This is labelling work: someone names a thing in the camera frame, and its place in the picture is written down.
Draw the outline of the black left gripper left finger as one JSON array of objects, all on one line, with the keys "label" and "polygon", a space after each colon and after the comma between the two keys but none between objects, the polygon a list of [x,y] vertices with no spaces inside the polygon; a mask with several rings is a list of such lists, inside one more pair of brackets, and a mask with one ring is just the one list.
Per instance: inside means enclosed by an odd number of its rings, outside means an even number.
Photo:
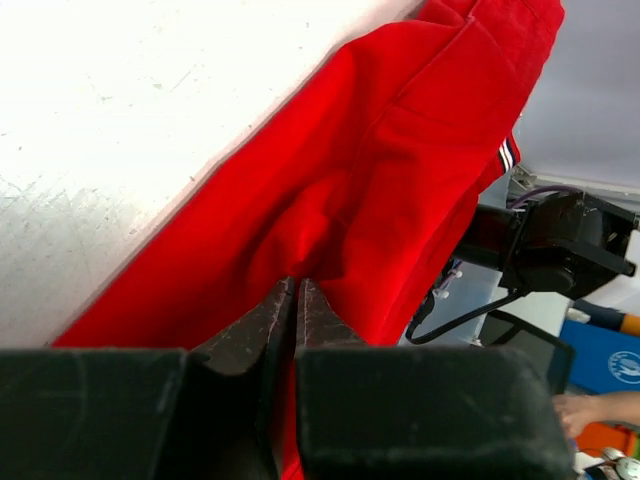
[{"label": "black left gripper left finger", "polygon": [[286,278],[193,350],[1,353],[5,479],[275,479]]}]

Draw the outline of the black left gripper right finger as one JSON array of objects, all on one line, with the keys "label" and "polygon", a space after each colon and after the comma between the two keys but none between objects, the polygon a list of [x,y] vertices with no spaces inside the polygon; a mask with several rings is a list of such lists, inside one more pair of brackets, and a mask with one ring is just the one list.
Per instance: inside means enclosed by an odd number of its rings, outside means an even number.
[{"label": "black left gripper right finger", "polygon": [[569,479],[546,379],[509,347],[372,347],[298,294],[296,439],[308,479]]}]

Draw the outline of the red trousers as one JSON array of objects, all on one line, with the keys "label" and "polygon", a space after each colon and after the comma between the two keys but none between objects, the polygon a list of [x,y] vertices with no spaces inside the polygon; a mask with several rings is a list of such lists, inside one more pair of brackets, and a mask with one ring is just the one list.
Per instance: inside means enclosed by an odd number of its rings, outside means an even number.
[{"label": "red trousers", "polygon": [[297,449],[298,294],[315,282],[367,345],[399,339],[516,163],[511,133],[550,56],[558,1],[428,1],[341,47],[228,157],[54,343],[193,350],[289,278],[274,441]]}]

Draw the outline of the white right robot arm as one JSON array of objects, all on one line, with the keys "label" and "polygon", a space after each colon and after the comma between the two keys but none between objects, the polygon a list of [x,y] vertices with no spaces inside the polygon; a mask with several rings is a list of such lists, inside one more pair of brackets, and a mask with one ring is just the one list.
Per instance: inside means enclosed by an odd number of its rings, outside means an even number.
[{"label": "white right robot arm", "polygon": [[586,192],[556,193],[522,211],[478,206],[452,257],[502,273],[520,294],[583,298],[631,277],[637,216]]}]

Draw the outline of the person's hand in background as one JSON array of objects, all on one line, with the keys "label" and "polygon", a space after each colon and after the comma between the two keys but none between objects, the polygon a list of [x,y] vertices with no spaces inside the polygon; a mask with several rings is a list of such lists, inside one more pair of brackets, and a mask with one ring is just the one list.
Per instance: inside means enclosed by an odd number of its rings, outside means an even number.
[{"label": "person's hand in background", "polygon": [[598,422],[600,418],[601,409],[596,396],[557,395],[553,405],[569,438],[579,436],[587,425]]}]

